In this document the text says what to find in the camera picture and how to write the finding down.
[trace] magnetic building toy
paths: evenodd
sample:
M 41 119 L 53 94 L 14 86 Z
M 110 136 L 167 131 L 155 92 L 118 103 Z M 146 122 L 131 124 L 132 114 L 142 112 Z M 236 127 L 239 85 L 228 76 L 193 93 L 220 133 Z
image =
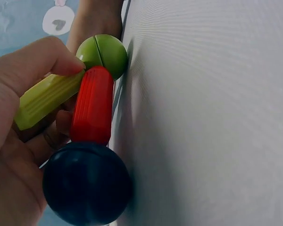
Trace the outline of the magnetic building toy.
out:
M 115 221 L 132 196 L 126 166 L 107 147 L 111 136 L 113 86 L 128 58 L 122 43 L 110 35 L 85 40 L 76 56 L 86 71 L 64 77 L 51 74 L 20 98 L 15 123 L 28 129 L 78 92 L 70 143 L 45 165 L 43 192 L 48 205 L 75 226 Z

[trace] green ball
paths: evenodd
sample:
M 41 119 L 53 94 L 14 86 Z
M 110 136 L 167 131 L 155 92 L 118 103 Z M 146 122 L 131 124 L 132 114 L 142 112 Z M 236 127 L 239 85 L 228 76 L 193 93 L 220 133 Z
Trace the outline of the green ball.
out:
M 86 39 L 76 56 L 85 63 L 87 70 L 98 65 L 104 66 L 114 80 L 122 76 L 128 64 L 127 52 L 122 42 L 107 34 Z

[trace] dark blue ball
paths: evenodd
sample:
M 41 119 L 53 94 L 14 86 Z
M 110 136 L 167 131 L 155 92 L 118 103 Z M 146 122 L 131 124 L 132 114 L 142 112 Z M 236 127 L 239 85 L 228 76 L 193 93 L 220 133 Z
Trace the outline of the dark blue ball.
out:
M 125 210 L 132 183 L 121 159 L 94 143 L 69 143 L 47 162 L 43 192 L 48 205 L 75 226 L 106 225 Z

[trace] cartoon print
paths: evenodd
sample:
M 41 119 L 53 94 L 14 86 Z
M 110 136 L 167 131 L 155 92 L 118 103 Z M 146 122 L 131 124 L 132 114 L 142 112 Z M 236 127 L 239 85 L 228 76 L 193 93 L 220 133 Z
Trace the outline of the cartoon print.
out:
M 66 0 L 54 0 L 55 6 L 50 8 L 44 18 L 42 27 L 49 35 L 62 35 L 70 31 L 75 18 L 73 10 L 66 6 Z

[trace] blue fabric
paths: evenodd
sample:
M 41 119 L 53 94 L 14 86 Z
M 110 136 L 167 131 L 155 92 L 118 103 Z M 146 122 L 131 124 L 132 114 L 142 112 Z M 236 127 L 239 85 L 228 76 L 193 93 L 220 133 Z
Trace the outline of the blue fabric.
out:
M 67 0 L 66 6 L 76 12 L 78 2 Z M 54 6 L 54 0 L 0 0 L 0 56 L 48 36 L 42 22 Z M 57 37 L 65 43 L 68 32 Z

